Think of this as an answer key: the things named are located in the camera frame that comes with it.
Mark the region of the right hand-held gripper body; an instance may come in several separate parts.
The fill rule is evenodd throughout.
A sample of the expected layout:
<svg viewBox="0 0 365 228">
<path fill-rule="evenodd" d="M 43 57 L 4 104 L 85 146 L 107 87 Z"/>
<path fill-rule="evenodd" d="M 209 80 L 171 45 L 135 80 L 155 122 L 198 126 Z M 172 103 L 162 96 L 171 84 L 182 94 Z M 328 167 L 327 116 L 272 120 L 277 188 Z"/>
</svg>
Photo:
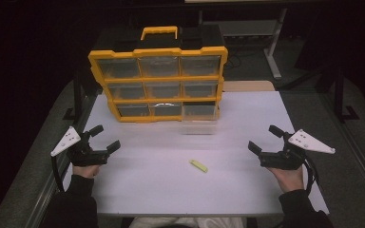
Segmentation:
<svg viewBox="0 0 365 228">
<path fill-rule="evenodd" d="M 296 170 L 306 161 L 306 152 L 335 154 L 336 150 L 300 129 L 295 133 L 285 132 L 283 148 L 279 152 L 263 152 L 258 155 L 262 167 Z"/>
</svg>

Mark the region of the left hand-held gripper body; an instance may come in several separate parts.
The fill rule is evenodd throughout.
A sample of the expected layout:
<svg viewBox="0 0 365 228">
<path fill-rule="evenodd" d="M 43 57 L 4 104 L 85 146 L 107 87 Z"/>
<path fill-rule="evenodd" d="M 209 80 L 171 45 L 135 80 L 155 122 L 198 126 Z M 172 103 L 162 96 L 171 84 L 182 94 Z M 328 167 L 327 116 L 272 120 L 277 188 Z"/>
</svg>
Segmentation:
<svg viewBox="0 0 365 228">
<path fill-rule="evenodd" d="M 89 140 L 92 137 L 89 136 L 88 131 L 79 133 L 73 126 L 70 126 L 62 139 L 50 152 L 51 157 L 66 151 L 67 157 L 75 166 L 106 164 L 108 152 L 106 150 L 94 150 L 90 146 Z"/>
</svg>

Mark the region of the small yellow bar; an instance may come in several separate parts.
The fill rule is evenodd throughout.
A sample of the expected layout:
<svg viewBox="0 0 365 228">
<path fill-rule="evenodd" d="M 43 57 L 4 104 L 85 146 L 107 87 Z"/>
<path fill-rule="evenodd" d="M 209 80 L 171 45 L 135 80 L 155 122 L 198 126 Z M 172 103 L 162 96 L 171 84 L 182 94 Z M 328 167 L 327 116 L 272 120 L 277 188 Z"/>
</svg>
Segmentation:
<svg viewBox="0 0 365 228">
<path fill-rule="evenodd" d="M 192 164 L 193 166 L 195 166 L 196 168 L 200 169 L 203 173 L 208 172 L 208 168 L 205 165 L 203 165 L 202 163 L 200 163 L 199 161 L 190 160 L 189 163 Z"/>
</svg>

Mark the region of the transparent pull-out drawer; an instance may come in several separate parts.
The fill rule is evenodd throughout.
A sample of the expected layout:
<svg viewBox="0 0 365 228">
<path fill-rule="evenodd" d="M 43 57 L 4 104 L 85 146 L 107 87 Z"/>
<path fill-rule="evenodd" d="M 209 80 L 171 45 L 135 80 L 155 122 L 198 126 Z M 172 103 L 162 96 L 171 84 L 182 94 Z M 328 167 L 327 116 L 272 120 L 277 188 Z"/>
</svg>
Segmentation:
<svg viewBox="0 0 365 228">
<path fill-rule="evenodd" d="M 182 104 L 182 133 L 185 135 L 213 135 L 218 122 L 215 102 L 185 102 Z"/>
</svg>

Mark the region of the yellow and black organizer cabinet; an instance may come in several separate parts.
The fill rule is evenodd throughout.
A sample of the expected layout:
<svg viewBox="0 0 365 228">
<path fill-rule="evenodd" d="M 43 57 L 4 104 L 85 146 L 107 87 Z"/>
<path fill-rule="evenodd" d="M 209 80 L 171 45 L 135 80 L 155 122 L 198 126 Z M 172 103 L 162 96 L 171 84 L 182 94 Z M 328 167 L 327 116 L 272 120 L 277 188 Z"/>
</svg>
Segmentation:
<svg viewBox="0 0 365 228">
<path fill-rule="evenodd" d="M 215 25 L 168 26 L 106 29 L 88 60 L 120 122 L 214 121 L 227 55 Z"/>
</svg>

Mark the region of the person's left hand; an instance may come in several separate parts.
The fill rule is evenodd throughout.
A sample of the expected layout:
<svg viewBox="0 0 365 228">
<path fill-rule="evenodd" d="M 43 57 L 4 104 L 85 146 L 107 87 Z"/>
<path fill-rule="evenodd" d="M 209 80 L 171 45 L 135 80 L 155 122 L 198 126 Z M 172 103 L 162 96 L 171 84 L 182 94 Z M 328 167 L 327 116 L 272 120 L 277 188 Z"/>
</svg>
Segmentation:
<svg viewBox="0 0 365 228">
<path fill-rule="evenodd" d="M 72 166 L 72 172 L 74 175 L 81 176 L 86 179 L 93 179 L 100 172 L 100 165 L 91 166 Z"/>
</svg>

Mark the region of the person's right hand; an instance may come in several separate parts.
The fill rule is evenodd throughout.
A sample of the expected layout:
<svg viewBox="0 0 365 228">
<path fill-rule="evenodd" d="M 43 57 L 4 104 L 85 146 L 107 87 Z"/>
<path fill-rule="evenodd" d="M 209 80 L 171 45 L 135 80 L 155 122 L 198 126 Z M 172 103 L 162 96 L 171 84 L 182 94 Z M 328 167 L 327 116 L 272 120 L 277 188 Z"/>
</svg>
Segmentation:
<svg viewBox="0 0 365 228">
<path fill-rule="evenodd" d="M 302 167 L 296 170 L 269 168 L 269 171 L 277 179 L 283 193 L 304 189 Z"/>
</svg>

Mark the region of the black metal stand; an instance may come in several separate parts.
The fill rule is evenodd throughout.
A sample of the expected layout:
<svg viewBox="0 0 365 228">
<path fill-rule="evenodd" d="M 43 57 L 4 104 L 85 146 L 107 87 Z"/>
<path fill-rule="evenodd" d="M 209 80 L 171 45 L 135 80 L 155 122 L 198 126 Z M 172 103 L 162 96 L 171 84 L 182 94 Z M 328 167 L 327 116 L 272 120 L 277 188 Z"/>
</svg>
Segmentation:
<svg viewBox="0 0 365 228">
<path fill-rule="evenodd" d="M 85 71 L 77 71 L 73 77 L 73 107 L 68 108 L 64 120 L 77 123 L 83 114 L 84 102 L 88 97 L 88 76 Z"/>
<path fill-rule="evenodd" d="M 358 120 L 359 116 L 350 105 L 345 105 L 344 101 L 344 74 L 339 66 L 334 67 L 334 113 L 341 123 L 349 120 Z"/>
</svg>

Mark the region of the light wooden board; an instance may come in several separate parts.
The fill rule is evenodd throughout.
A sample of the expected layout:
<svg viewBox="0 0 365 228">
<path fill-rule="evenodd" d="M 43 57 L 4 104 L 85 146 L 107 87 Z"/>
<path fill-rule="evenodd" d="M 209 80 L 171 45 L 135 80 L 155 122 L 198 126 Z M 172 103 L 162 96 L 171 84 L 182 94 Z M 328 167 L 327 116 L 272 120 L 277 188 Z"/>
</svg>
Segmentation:
<svg viewBox="0 0 365 228">
<path fill-rule="evenodd" d="M 274 91 L 274 85 L 269 81 L 226 81 L 224 92 Z"/>
</svg>

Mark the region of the grid of clear organizer drawers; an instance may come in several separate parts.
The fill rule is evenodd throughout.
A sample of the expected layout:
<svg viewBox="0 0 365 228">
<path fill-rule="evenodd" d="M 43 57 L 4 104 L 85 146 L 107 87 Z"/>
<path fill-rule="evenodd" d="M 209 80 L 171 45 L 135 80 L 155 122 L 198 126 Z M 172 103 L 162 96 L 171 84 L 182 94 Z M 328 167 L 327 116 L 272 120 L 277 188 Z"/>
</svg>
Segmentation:
<svg viewBox="0 0 365 228">
<path fill-rule="evenodd" d="M 107 58 L 96 66 L 108 106 L 124 122 L 181 120 L 183 103 L 221 99 L 220 55 Z"/>
</svg>

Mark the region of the white metal-legged desk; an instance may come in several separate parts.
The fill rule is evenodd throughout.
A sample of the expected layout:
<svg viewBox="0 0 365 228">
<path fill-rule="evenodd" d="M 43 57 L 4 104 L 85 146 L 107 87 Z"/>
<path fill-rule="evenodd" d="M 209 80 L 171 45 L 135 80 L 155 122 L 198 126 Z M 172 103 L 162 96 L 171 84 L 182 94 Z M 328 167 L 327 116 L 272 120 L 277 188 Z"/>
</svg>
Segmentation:
<svg viewBox="0 0 365 228">
<path fill-rule="evenodd" d="M 265 60 L 270 68 L 272 76 L 275 80 L 282 78 L 279 67 L 274 58 L 275 48 L 277 46 L 280 32 L 283 27 L 287 8 L 279 11 L 276 19 L 265 20 L 244 20 L 244 21 L 204 21 L 203 11 L 199 12 L 200 25 L 218 25 L 221 33 L 225 37 L 233 36 L 268 36 L 271 41 L 263 50 Z"/>
</svg>

